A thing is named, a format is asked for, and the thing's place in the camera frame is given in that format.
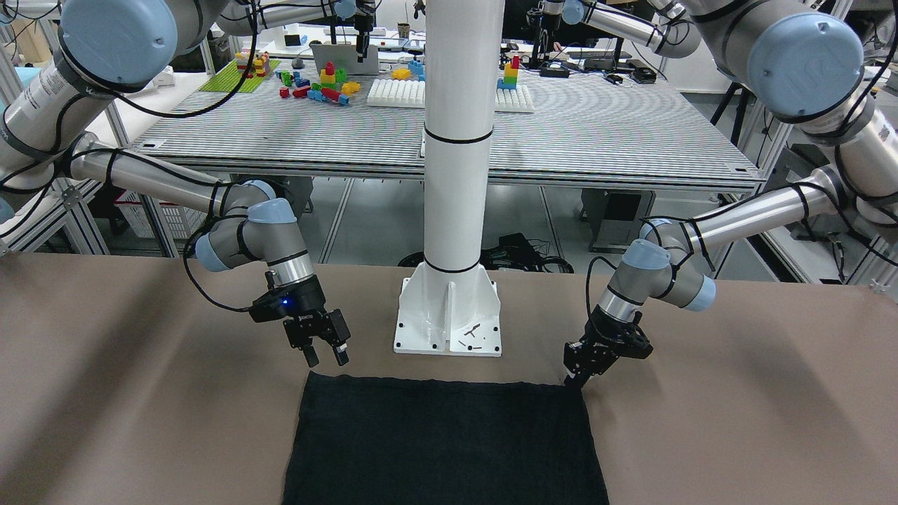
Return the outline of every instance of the white pole base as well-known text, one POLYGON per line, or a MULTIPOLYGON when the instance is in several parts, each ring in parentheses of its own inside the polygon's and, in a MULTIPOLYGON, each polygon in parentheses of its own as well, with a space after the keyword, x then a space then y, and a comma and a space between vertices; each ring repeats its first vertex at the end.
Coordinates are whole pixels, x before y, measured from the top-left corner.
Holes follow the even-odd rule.
POLYGON ((482 265, 445 274, 421 263, 402 281, 393 351, 502 356, 499 308, 496 283, 482 265))

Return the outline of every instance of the green lego baseplate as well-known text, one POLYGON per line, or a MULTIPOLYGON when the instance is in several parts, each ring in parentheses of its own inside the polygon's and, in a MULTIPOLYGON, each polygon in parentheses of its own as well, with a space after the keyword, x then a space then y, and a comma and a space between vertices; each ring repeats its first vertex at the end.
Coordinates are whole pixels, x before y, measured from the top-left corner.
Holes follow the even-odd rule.
MULTIPOLYGON (((280 63, 279 59, 270 60, 271 73, 264 77, 254 76, 252 79, 243 81, 243 85, 240 86, 240 91, 238 93, 252 93, 256 91, 266 79, 269 79, 274 75, 275 69, 280 63)), ((211 93, 229 93, 237 85, 237 82, 240 81, 240 72, 241 71, 237 69, 237 62, 232 61, 227 64, 225 68, 222 68, 220 72, 213 75, 211 79, 199 88, 199 90, 211 93)))

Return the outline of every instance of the white pole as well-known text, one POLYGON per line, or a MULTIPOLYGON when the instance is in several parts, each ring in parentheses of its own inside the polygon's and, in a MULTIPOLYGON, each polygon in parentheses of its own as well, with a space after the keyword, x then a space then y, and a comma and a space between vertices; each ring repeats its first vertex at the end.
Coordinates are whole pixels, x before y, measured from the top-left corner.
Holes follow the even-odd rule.
POLYGON ((499 356, 499 301, 479 265, 503 0, 427 5, 424 255, 400 297, 397 352, 499 356))

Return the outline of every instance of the tan tabletop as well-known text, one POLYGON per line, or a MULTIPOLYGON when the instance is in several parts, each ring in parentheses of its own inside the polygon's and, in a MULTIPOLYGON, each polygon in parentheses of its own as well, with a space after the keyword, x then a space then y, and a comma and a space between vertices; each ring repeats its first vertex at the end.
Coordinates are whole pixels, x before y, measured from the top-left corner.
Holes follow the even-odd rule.
MULTIPOLYGON (((199 277, 248 304, 261 272, 199 277)), ((327 375, 560 384, 562 343, 585 323, 582 276, 493 272, 504 357, 398 355, 408 271, 319 272, 353 331, 344 368, 316 343, 327 375)), ((700 315, 649 303, 655 353, 586 386, 612 503, 896 503, 894 303, 854 287, 718 293, 700 315)), ((209 305, 178 261, 9 254, 0 503, 279 503, 307 371, 279 323, 209 305)))

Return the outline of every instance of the dark towel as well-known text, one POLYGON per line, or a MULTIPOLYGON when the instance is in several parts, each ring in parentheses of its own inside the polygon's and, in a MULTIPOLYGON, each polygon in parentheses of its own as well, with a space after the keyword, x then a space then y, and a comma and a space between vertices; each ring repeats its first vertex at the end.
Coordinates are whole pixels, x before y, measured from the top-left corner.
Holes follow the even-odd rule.
POLYGON ((309 374, 285 505, 608 503, 583 396, 309 374))

